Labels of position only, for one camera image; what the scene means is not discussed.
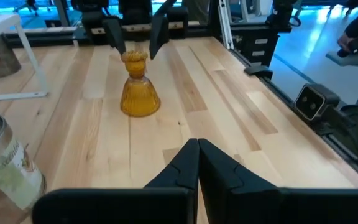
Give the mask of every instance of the amber glass vase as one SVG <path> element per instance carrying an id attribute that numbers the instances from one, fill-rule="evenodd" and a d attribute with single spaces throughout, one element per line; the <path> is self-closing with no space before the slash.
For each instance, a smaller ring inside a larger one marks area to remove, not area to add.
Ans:
<path id="1" fill-rule="evenodd" d="M 134 117 L 153 114 L 160 108 L 161 101 L 153 84 L 144 76 L 147 53 L 129 51 L 125 52 L 121 59 L 129 72 L 129 78 L 122 91 L 122 112 Z"/>

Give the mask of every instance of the light wood surface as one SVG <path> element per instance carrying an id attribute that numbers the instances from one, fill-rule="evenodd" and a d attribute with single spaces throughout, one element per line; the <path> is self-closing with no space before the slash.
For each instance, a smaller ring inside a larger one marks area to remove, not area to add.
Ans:
<path id="1" fill-rule="evenodd" d="M 128 50 L 148 46 L 127 43 Z M 212 38 L 172 40 L 148 61 L 146 76 L 162 104 L 146 118 L 119 109 L 128 74 L 115 49 L 34 51 L 49 96 L 0 101 L 0 113 L 48 190 L 143 187 L 188 138 L 209 139 L 277 186 L 358 188 L 358 174 Z M 34 91 L 29 59 L 23 50 L 16 54 L 23 68 L 1 79 L 0 91 Z M 199 223 L 207 223 L 202 201 L 199 206 Z"/>

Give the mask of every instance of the orange object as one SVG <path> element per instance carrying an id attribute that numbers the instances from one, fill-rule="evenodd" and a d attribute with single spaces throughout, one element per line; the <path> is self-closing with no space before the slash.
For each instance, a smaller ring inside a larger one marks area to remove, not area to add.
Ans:
<path id="1" fill-rule="evenodd" d="M 121 110 L 134 117 L 148 116 L 156 112 L 161 100 L 153 84 L 144 76 L 147 53 L 129 51 L 121 59 L 129 72 L 121 97 Z"/>

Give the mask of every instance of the can label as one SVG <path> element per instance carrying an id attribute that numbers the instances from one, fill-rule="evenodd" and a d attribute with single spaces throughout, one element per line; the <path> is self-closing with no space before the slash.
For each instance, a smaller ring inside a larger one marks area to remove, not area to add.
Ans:
<path id="1" fill-rule="evenodd" d="M 12 138 L 0 155 L 0 190 L 24 210 L 38 199 L 42 187 L 37 166 L 16 138 Z"/>

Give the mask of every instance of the white table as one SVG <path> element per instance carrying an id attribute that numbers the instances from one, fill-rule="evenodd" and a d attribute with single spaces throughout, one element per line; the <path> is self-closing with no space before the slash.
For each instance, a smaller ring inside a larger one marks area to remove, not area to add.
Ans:
<path id="1" fill-rule="evenodd" d="M 23 27 L 21 26 L 21 19 L 17 14 L 10 15 L 0 15 L 0 34 L 8 30 L 10 27 L 14 26 L 17 30 L 17 34 L 20 37 L 20 40 L 23 43 L 23 47 L 27 54 L 29 55 L 32 66 L 35 70 L 35 75 L 38 78 L 42 91 L 33 92 L 33 93 L 8 93 L 0 95 L 0 100 L 15 100 L 22 98 L 34 98 L 34 97 L 43 97 L 48 94 L 48 85 L 45 78 L 44 71 L 39 67 L 38 61 L 34 56 L 34 53 L 30 47 L 29 40 L 25 36 Z"/>

